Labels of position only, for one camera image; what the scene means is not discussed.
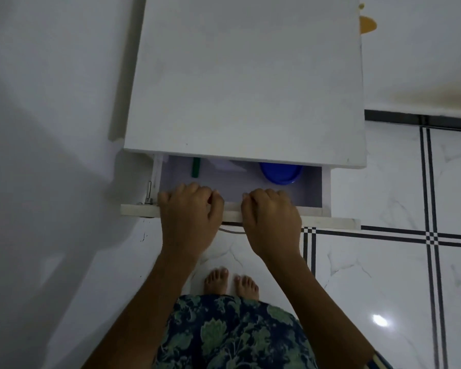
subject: person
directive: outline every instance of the person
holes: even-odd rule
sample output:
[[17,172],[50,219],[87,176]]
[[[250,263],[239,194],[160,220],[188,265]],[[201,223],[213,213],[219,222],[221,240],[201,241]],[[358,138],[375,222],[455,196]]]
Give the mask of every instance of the person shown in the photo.
[[289,299],[298,320],[259,301],[259,288],[214,270],[204,295],[180,296],[222,224],[224,200],[197,183],[158,196],[162,250],[150,275],[84,369],[391,368],[316,281],[299,251],[301,217],[283,191],[243,195],[242,223],[253,251]]

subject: person's left foot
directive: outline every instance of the person's left foot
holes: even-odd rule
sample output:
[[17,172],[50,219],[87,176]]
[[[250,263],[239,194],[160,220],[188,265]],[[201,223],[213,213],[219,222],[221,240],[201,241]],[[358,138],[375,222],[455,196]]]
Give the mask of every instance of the person's left foot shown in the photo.
[[205,278],[203,284],[203,294],[224,295],[227,293],[227,279],[229,271],[226,268],[214,269]]

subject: blue bowl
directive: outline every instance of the blue bowl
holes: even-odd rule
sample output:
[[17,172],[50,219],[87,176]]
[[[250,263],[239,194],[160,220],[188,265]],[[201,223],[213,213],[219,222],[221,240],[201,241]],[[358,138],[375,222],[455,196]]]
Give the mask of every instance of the blue bowl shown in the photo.
[[264,176],[276,185],[289,185],[299,178],[303,166],[295,164],[259,163]]

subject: foot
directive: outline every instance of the foot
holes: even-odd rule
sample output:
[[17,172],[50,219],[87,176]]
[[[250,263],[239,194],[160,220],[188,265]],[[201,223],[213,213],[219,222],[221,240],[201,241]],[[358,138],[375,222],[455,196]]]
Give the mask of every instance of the foot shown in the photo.
[[251,277],[236,276],[234,282],[235,293],[238,297],[259,301],[259,287]]
[[214,269],[205,278],[203,294],[225,295],[227,293],[227,279],[229,271],[226,268]]

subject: person's left arm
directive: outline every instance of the person's left arm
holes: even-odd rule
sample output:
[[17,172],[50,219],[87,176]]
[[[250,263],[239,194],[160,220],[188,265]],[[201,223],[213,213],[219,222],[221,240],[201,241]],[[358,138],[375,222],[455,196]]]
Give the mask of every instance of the person's left arm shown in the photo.
[[171,194],[160,193],[159,206],[162,251],[147,280],[83,369],[151,366],[174,303],[198,258],[215,238],[224,212],[219,193],[196,183],[182,184]]

